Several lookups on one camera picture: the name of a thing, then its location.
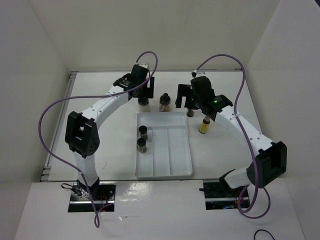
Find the tall gold band grinder bottle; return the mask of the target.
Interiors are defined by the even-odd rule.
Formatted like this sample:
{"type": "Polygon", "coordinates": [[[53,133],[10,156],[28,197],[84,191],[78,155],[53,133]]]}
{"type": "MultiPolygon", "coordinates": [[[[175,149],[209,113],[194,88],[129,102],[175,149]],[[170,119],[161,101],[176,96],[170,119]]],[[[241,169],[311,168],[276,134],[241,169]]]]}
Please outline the tall gold band grinder bottle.
{"type": "Polygon", "coordinates": [[[189,118],[192,118],[195,114],[195,111],[193,109],[188,109],[186,112],[186,116],[189,118]]]}

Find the round stopper bottle white powder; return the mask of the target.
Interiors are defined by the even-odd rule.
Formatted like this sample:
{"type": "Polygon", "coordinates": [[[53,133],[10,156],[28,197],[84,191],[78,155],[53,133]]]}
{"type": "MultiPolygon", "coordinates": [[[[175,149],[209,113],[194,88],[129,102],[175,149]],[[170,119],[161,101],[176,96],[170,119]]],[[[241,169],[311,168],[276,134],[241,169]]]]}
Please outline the round stopper bottle white powder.
{"type": "Polygon", "coordinates": [[[138,109],[140,113],[148,113],[151,111],[149,98],[139,97],[138,98],[138,109]]]}

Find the black cap spice jar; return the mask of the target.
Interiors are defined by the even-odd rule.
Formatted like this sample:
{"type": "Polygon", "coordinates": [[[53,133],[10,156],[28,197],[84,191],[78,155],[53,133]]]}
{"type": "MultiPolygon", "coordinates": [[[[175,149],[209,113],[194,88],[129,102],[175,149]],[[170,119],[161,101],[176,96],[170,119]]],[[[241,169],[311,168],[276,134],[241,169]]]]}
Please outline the black cap spice jar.
{"type": "Polygon", "coordinates": [[[138,128],[139,135],[141,138],[147,140],[148,139],[148,128],[145,125],[141,125],[138,128]]]}

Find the dark spice jar black lid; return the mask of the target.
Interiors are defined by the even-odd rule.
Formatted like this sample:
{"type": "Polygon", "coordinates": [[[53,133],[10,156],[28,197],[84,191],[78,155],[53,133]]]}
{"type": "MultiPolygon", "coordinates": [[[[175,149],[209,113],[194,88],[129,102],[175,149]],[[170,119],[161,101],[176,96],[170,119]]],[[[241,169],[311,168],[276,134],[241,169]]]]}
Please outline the dark spice jar black lid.
{"type": "Polygon", "coordinates": [[[143,137],[140,137],[137,140],[137,149],[141,154],[145,154],[147,152],[147,142],[143,137]]]}

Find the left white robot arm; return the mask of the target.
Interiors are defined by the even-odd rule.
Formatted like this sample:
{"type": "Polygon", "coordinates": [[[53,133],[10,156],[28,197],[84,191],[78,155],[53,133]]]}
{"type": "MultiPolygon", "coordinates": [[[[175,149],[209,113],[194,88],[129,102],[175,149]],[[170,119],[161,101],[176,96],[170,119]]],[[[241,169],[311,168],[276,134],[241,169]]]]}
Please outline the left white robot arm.
{"type": "Polygon", "coordinates": [[[136,63],[130,73],[113,83],[106,97],[99,99],[82,112],[72,111],[67,117],[65,142],[73,152],[76,167],[80,169],[77,185],[88,200],[94,200],[100,193],[100,178],[95,165],[95,152],[100,145],[98,130],[114,111],[132,98],[139,98],[143,95],[146,95],[147,98],[151,97],[154,77],[150,79],[150,87],[144,84],[137,88],[149,74],[148,64],[136,63]]]}

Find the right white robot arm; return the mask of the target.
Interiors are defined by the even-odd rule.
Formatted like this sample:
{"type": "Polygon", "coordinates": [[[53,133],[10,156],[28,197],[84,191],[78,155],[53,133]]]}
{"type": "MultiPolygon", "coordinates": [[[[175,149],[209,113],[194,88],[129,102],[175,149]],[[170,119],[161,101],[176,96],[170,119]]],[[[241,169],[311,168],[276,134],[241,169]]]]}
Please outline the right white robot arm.
{"type": "Polygon", "coordinates": [[[230,170],[219,178],[219,191],[223,196],[229,197],[237,188],[249,185],[262,189],[286,172],[287,146],[266,137],[235,112],[232,101],[223,94],[216,95],[207,77],[200,76],[193,78],[190,84],[179,84],[175,106],[201,110],[249,148],[253,158],[251,164],[230,170]]]}

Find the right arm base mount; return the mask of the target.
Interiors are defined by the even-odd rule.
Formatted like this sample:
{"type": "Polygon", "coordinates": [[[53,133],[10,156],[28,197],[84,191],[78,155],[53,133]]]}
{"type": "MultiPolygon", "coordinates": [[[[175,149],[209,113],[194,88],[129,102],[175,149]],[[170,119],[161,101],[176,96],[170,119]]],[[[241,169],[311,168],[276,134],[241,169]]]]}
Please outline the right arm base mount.
{"type": "Polygon", "coordinates": [[[206,210],[231,210],[238,208],[239,195],[243,186],[238,188],[223,189],[218,180],[204,180],[199,191],[204,193],[206,210]]]}

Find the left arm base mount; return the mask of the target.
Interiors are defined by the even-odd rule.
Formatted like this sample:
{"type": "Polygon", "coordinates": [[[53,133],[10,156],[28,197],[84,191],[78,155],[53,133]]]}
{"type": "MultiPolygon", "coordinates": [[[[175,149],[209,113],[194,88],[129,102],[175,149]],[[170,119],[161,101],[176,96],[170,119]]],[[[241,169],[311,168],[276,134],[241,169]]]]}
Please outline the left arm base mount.
{"type": "MultiPolygon", "coordinates": [[[[93,212],[89,195],[80,190],[79,186],[73,183],[62,183],[61,187],[70,190],[69,213],[87,213],[93,212]]],[[[93,194],[93,203],[97,210],[102,212],[113,212],[115,210],[116,183],[102,181],[100,182],[97,193],[93,194]]]]}

